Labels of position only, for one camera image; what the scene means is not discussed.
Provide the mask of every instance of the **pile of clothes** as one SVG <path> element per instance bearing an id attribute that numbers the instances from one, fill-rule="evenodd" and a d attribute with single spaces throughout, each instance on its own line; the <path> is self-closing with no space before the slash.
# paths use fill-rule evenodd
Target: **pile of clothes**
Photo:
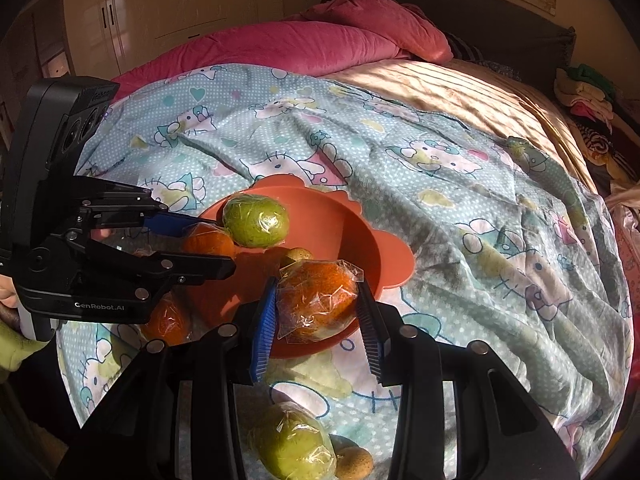
<path id="1" fill-rule="evenodd" d="M 587 167 L 602 196 L 640 178 L 640 107 L 588 65 L 556 70 L 554 93 L 570 114 Z"/>

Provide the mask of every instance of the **folded clothes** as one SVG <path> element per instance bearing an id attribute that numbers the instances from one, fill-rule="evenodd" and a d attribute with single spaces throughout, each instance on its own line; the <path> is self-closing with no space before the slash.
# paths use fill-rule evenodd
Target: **folded clothes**
<path id="1" fill-rule="evenodd" d="M 594 122 L 599 122 L 607 127 L 607 131 L 611 133 L 611 122 L 604 118 L 597 112 L 594 112 L 591 108 L 589 108 L 584 101 L 577 102 L 575 105 L 571 107 L 571 115 L 577 117 L 585 117 Z"/>
<path id="2" fill-rule="evenodd" d="M 585 99 L 595 99 L 596 101 L 604 101 L 606 98 L 601 89 L 584 81 L 571 79 L 561 68 L 556 69 L 556 81 L 560 91 L 565 94 L 576 94 Z"/>
<path id="3" fill-rule="evenodd" d="M 585 118 L 565 116 L 565 121 L 585 161 L 590 162 L 594 166 L 604 166 L 610 176 L 611 183 L 619 182 L 624 185 L 624 189 L 633 186 L 635 181 L 631 180 L 628 173 L 620 167 L 620 164 L 614 158 L 613 150 L 610 150 L 610 144 L 608 142 L 606 152 L 603 153 L 605 147 L 602 141 L 605 136 L 597 136 L 598 133 L 596 131 L 590 132 L 589 127 L 581 123 L 581 121 L 588 121 Z"/>
<path id="4" fill-rule="evenodd" d="M 607 171 L 616 180 L 621 178 L 619 170 L 625 173 L 627 180 L 631 182 L 638 180 L 640 157 L 635 155 L 639 150 L 623 132 L 614 128 L 612 135 L 600 121 L 579 116 L 574 116 L 572 119 L 580 130 L 589 159 L 594 164 L 606 164 Z"/>
<path id="5" fill-rule="evenodd" d="M 613 107 L 608 101 L 596 101 L 596 99 L 593 98 L 586 99 L 576 94 L 567 94 L 562 92 L 558 87 L 557 79 L 554 82 L 554 93 L 564 106 L 572 107 L 576 103 L 584 102 L 584 104 L 593 110 L 594 113 L 598 113 L 603 117 L 603 122 L 604 120 L 610 121 L 613 119 Z"/>
<path id="6" fill-rule="evenodd" d="M 584 81 L 602 90 L 606 94 L 607 101 L 613 101 L 616 98 L 616 87 L 613 83 L 591 66 L 581 63 L 577 67 L 567 68 L 566 73 L 574 81 Z"/>

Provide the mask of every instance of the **potato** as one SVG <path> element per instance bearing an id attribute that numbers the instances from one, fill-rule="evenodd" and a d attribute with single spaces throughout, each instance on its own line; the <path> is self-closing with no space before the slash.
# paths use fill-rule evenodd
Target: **potato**
<path id="1" fill-rule="evenodd" d="M 313 260 L 314 256 L 302 247 L 296 247 L 288 251 L 280 261 L 280 268 L 299 262 L 300 260 Z"/>
<path id="2" fill-rule="evenodd" d="M 338 480 L 362 480 L 373 471 L 373 457 L 363 447 L 345 447 L 336 452 Z"/>

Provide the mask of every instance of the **wardrobe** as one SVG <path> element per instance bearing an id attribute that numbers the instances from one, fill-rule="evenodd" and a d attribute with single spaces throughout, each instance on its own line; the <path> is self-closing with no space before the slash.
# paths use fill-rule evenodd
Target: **wardrobe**
<path id="1" fill-rule="evenodd" d="M 76 75 L 111 79 L 216 30 L 282 18 L 282 0 L 63 0 Z"/>

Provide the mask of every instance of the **bedsheet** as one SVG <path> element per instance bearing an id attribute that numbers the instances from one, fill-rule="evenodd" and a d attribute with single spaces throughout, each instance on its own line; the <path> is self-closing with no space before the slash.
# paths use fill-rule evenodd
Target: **bedsheet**
<path id="1" fill-rule="evenodd" d="M 412 279 L 383 301 L 439 341 L 487 341 L 583 475 L 612 434 L 633 335 L 611 219 L 601 197 L 521 137 L 332 80 L 228 64 L 153 83 L 111 107 L 78 172 L 148 187 L 192 215 L 270 174 L 344 189 L 416 257 Z M 59 332 L 81 423 L 140 345 L 123 325 L 69 322 Z M 400 391 L 376 383 L 359 332 L 308 358 L 272 360 L 265 384 L 237 394 L 243 436 L 261 404 L 288 396 L 369 449 L 372 477 L 386 478 Z M 452 478 L 451 388 L 445 410 Z M 244 460 L 248 478 L 268 478 L 246 450 Z"/>
<path id="2" fill-rule="evenodd" d="M 381 60 L 326 76 L 378 92 L 423 111 L 447 112 L 499 137 L 521 137 L 561 164 L 592 192 L 596 186 L 582 157 L 582 136 L 538 90 L 475 63 L 444 66 Z"/>

